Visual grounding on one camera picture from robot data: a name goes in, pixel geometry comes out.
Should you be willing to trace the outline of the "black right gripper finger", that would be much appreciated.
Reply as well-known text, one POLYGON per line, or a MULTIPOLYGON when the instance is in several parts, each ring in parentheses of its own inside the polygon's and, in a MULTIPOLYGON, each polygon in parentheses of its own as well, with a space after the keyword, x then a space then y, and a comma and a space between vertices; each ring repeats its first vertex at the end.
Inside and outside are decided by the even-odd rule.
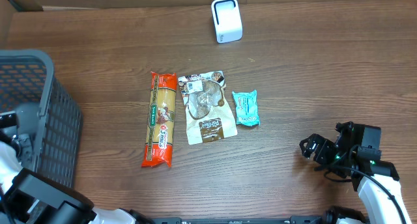
POLYGON ((323 145, 326 142, 326 138, 313 133, 312 135, 310 135, 308 137, 308 142, 307 142, 307 146, 313 146, 313 145, 323 145))
POLYGON ((303 139, 300 144, 301 153, 305 158, 310 158, 313 153, 313 140, 312 139, 303 139))

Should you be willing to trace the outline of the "teal wet wipes pack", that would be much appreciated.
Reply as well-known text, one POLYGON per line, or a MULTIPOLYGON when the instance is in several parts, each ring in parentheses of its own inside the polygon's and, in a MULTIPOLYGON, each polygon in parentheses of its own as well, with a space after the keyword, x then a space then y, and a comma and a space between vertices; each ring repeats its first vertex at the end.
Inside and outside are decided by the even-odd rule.
POLYGON ((243 126, 256 126, 260 124, 257 104, 257 91, 232 92, 235 101, 237 124, 243 126))

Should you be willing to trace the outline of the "beige brown snack pouch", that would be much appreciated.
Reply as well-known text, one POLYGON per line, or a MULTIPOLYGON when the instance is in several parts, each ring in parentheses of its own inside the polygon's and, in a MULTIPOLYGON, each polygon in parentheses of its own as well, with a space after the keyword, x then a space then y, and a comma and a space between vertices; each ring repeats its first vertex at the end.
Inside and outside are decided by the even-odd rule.
POLYGON ((237 135, 237 125, 225 97, 221 70, 178 78, 186 114, 189 145, 209 143, 237 135))

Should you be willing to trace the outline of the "orange spaghetti pasta pack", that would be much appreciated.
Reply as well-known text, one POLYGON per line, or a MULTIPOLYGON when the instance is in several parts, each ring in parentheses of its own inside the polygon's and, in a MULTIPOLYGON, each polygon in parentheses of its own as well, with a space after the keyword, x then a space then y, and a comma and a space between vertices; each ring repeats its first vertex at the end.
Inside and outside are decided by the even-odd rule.
POLYGON ((172 164, 177 75, 152 72, 145 153, 142 167, 172 164))

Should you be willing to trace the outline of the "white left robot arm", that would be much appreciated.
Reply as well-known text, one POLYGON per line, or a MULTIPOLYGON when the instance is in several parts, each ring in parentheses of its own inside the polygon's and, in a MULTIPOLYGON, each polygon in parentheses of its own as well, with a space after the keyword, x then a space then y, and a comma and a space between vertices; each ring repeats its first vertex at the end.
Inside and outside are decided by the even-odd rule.
POLYGON ((1 133, 1 216, 9 223, 152 223, 135 210, 96 208, 79 192, 26 169, 18 136, 1 133))

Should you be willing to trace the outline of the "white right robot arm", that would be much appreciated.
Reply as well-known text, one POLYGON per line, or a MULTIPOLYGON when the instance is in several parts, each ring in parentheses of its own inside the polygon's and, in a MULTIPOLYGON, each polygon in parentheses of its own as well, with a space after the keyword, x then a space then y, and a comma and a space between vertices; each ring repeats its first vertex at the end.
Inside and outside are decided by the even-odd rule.
POLYGON ((301 153, 319 165, 316 171, 350 182, 363 202, 370 223, 410 223, 399 175, 391 162, 381 160, 381 132, 340 132, 336 141, 319 134, 301 140, 301 153))

